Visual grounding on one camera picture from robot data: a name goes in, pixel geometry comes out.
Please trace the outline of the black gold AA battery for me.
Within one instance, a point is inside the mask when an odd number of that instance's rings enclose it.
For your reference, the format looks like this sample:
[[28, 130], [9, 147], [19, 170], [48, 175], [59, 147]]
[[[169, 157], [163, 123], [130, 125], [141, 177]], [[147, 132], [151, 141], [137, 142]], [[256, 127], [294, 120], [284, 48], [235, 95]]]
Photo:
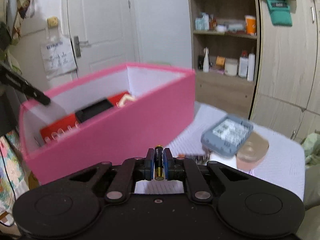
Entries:
[[164, 180], [164, 161], [163, 161], [163, 147], [155, 147], [155, 180]]

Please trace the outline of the white tote bag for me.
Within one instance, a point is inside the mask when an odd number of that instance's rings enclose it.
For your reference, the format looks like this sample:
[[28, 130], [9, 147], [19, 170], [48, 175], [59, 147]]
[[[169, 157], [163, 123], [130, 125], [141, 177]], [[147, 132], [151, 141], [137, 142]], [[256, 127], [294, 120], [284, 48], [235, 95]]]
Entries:
[[58, 27], [57, 35], [51, 37], [46, 29], [46, 40], [40, 43], [40, 52], [46, 78], [51, 80], [76, 70], [73, 47], [69, 36], [63, 35]]

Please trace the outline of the teal pouch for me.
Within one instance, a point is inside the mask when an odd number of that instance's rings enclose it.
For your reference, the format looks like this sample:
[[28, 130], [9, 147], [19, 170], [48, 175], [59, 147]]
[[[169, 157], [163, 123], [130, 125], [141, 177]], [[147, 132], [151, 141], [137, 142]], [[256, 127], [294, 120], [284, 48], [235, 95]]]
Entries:
[[286, 0], [266, 0], [271, 22], [276, 26], [292, 26], [290, 6]]

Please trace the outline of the grey router device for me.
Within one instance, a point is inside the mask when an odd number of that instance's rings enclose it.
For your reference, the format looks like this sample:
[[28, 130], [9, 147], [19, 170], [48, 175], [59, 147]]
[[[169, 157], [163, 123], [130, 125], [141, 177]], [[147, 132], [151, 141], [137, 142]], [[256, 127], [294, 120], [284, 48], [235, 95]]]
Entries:
[[253, 132], [253, 124], [235, 115], [226, 115], [201, 135], [202, 145], [211, 152], [231, 158]]

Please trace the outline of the wooden wardrobe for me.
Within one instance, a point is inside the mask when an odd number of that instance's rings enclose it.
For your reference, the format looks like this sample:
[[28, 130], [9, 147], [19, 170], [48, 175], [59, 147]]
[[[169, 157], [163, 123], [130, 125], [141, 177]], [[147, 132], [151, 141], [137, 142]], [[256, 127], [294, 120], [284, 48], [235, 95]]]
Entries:
[[289, 1], [292, 26], [272, 24], [267, 0], [260, 5], [260, 59], [251, 114], [256, 124], [301, 142], [314, 132], [307, 110], [318, 57], [315, 0]]

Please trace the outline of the orange cup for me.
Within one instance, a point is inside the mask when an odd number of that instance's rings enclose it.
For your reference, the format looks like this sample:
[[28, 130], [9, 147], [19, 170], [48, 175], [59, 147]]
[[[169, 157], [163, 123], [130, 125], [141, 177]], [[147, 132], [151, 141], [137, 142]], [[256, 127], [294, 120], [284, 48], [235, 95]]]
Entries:
[[257, 20], [255, 16], [246, 15], [245, 16], [246, 22], [246, 33], [248, 35], [256, 35], [257, 34]]

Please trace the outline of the black phone case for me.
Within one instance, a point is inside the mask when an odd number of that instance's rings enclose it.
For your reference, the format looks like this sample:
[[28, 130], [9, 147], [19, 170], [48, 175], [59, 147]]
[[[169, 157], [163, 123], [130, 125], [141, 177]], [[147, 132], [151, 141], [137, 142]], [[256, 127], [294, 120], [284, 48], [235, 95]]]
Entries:
[[114, 105], [108, 99], [99, 100], [75, 111], [75, 118], [78, 123], [83, 123], [113, 107]]

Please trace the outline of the pink cardboard box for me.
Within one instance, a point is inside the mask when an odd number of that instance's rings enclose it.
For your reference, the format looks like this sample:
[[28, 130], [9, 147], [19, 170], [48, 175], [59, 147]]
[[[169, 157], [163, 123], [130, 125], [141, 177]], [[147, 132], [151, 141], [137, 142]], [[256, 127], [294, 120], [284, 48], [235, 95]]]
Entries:
[[[42, 139], [43, 127], [121, 92], [135, 100], [90, 118], [52, 142]], [[103, 161], [119, 165], [169, 144], [193, 121], [195, 72], [124, 63], [48, 90], [46, 96], [48, 106], [28, 100], [19, 115], [23, 159], [41, 184]]]

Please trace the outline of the red notebook in box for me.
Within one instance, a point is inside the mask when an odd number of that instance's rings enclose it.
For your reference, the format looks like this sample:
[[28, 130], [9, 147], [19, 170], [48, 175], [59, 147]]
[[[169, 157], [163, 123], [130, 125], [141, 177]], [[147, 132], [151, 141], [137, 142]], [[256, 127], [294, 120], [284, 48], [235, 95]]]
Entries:
[[[136, 97], [132, 96], [128, 91], [103, 99], [108, 99], [116, 108], [124, 107], [126, 103], [136, 101]], [[48, 144], [53, 141], [58, 141], [67, 133], [72, 132], [76, 128], [78, 128], [80, 124], [81, 123], [78, 123], [75, 118], [75, 113], [71, 113], [70, 115], [63, 117], [62, 119], [41, 128], [40, 135], [44, 142]]]

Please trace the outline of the wooden shelf unit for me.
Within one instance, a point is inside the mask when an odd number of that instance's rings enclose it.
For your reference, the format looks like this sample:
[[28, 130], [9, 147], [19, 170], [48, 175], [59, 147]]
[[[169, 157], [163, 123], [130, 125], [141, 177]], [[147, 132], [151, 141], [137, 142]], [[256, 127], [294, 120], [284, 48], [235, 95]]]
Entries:
[[[227, 76], [217, 59], [237, 59], [243, 52], [255, 54], [259, 69], [260, 30], [248, 35], [245, 16], [256, 17], [260, 25], [259, 0], [188, 0], [191, 28], [192, 67], [196, 70], [196, 100], [228, 113], [249, 118], [255, 97], [257, 76]], [[209, 50], [209, 72], [203, 72], [204, 48]]]

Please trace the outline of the tall white bottle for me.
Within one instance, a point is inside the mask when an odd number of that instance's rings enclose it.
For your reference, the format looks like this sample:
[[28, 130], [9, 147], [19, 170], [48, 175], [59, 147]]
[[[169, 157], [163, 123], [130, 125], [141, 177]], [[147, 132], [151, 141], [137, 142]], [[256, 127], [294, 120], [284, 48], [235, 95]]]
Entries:
[[253, 82], [255, 68], [255, 54], [250, 53], [248, 56], [247, 81]]

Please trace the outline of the white spray bottle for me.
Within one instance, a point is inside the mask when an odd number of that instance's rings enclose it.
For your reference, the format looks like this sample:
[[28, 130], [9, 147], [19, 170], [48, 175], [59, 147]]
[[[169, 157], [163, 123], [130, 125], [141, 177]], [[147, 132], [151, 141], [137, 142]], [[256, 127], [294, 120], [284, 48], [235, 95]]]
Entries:
[[203, 59], [203, 72], [208, 73], [209, 72], [209, 50], [208, 48], [204, 48], [204, 59]]

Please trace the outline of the pink beige lidded container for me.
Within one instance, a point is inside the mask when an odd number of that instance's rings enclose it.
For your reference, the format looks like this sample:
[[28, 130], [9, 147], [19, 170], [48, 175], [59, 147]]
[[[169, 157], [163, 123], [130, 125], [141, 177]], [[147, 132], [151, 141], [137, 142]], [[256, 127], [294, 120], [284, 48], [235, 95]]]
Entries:
[[237, 168], [250, 171], [265, 158], [269, 149], [268, 141], [259, 133], [252, 132], [236, 154]]

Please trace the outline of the light green cloth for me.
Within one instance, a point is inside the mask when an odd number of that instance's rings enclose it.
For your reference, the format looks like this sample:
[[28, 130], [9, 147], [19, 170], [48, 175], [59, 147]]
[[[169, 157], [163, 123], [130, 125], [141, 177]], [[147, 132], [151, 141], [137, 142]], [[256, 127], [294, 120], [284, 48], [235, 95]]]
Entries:
[[319, 133], [311, 133], [302, 141], [306, 168], [319, 164]]

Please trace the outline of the white jar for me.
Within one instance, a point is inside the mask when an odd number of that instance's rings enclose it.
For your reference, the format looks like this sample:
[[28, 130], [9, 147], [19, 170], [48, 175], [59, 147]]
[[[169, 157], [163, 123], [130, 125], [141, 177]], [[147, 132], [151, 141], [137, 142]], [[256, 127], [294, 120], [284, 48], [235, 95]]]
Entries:
[[227, 76], [237, 76], [238, 73], [238, 60], [225, 59], [224, 74]]

